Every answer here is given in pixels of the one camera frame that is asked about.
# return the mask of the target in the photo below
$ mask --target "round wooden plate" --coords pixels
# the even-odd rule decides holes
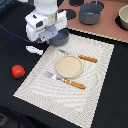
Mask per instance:
[[[64,78],[74,78],[82,73],[83,63],[76,56],[66,55],[57,61],[56,70]]]

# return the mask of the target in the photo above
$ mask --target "tomato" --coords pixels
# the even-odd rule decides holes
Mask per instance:
[[[15,78],[22,78],[25,75],[25,70],[21,65],[14,65],[12,67],[12,75]]]

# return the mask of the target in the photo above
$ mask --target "butter knife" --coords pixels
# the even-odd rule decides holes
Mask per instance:
[[[61,53],[63,53],[63,54],[66,54],[66,55],[75,55],[75,56],[78,56],[80,59],[83,59],[83,60],[91,61],[91,62],[94,62],[94,63],[96,63],[98,61],[95,58],[91,58],[91,57],[87,57],[87,56],[83,56],[83,55],[78,55],[78,54],[75,54],[75,53],[69,53],[69,52],[66,52],[66,51],[61,50],[61,49],[58,49],[58,50]]]

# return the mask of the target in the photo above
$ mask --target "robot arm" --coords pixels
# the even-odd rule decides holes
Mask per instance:
[[[30,41],[47,41],[67,25],[66,11],[58,13],[57,0],[19,0],[33,2],[35,10],[25,17],[26,32]]]

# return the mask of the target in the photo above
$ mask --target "fork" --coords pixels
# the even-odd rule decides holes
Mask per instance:
[[[70,85],[75,86],[75,87],[80,88],[80,89],[85,89],[86,88],[83,84],[79,84],[79,83],[76,83],[74,81],[58,77],[57,75],[54,75],[54,74],[52,74],[51,72],[48,72],[48,71],[45,72],[44,75],[47,78],[50,78],[52,80],[60,80],[60,81],[63,81],[64,83],[70,84]]]

